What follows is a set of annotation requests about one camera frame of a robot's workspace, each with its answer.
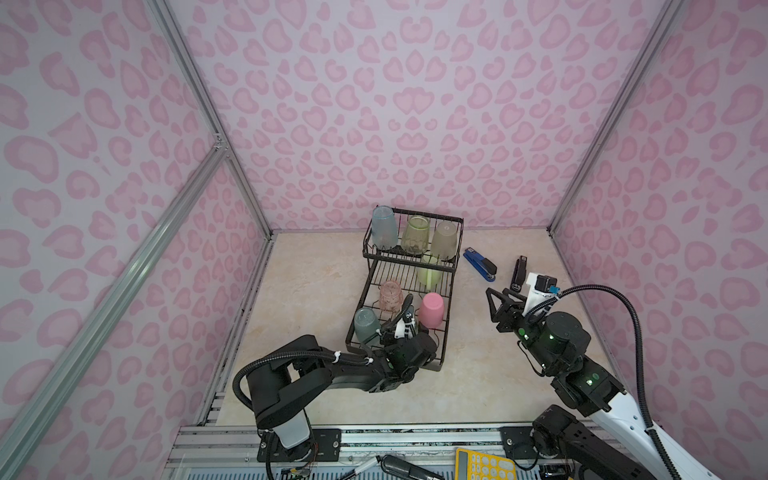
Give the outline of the solid pink plastic cup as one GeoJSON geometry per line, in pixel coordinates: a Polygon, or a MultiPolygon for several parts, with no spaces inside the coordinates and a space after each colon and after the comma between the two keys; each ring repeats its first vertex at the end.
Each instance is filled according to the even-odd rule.
{"type": "Polygon", "coordinates": [[[435,292],[426,294],[418,309],[419,322],[428,329],[437,329],[443,322],[445,302],[443,297],[435,292]]]}

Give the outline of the pink transparent cup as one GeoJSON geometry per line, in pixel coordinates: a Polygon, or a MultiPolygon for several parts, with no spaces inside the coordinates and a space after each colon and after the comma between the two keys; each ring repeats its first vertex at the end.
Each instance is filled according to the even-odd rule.
{"type": "Polygon", "coordinates": [[[379,308],[384,312],[400,312],[404,298],[402,287],[395,280],[388,280],[379,288],[379,308]]]}

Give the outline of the white mug green handle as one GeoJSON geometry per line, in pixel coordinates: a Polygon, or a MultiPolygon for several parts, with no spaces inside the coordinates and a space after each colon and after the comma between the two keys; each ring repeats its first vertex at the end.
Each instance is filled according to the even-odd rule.
{"type": "Polygon", "coordinates": [[[438,269],[438,266],[442,265],[441,260],[438,257],[425,254],[421,257],[421,262],[423,266],[417,269],[419,283],[426,291],[437,291],[443,275],[443,271],[438,269]]]}

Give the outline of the pale green frosted cup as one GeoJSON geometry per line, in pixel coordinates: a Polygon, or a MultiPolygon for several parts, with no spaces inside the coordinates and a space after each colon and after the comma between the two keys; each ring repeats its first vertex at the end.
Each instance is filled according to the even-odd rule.
{"type": "Polygon", "coordinates": [[[439,222],[432,239],[431,255],[441,261],[453,259],[457,251],[458,233],[458,225],[455,222],[439,222]]]}

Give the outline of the light green transparent cup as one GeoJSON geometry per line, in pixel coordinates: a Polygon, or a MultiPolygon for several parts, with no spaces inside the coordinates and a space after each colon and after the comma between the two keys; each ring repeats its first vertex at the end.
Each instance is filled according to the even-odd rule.
{"type": "Polygon", "coordinates": [[[428,250],[429,237],[430,221],[424,216],[412,215],[408,218],[401,246],[408,255],[420,256],[428,250]]]}

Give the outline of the teal textured plastic cup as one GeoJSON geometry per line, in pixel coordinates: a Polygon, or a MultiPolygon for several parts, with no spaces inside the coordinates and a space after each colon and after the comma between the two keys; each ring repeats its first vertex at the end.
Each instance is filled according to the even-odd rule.
{"type": "Polygon", "coordinates": [[[388,251],[398,244],[398,226],[394,210],[386,205],[374,208],[371,223],[371,240],[381,251],[388,251]]]}

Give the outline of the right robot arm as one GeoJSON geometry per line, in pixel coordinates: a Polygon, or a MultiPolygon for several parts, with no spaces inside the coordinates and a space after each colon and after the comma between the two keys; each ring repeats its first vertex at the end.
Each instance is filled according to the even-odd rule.
{"type": "Polygon", "coordinates": [[[644,385],[631,395],[591,359],[591,336],[574,315],[553,305],[575,293],[556,287],[523,296],[489,288],[491,320],[512,333],[534,372],[551,381],[561,403],[532,423],[540,456],[575,460],[602,479],[713,479],[715,473],[653,421],[644,385]]]}

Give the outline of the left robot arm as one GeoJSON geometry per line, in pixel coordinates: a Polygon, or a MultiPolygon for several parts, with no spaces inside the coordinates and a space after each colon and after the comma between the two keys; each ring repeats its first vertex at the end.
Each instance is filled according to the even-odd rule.
{"type": "Polygon", "coordinates": [[[266,435],[268,459],[278,452],[304,460],[319,450],[306,408],[323,392],[395,390],[411,382],[436,352],[426,332],[393,339],[366,355],[330,350],[307,334],[246,364],[234,374],[231,388],[266,435]]]}

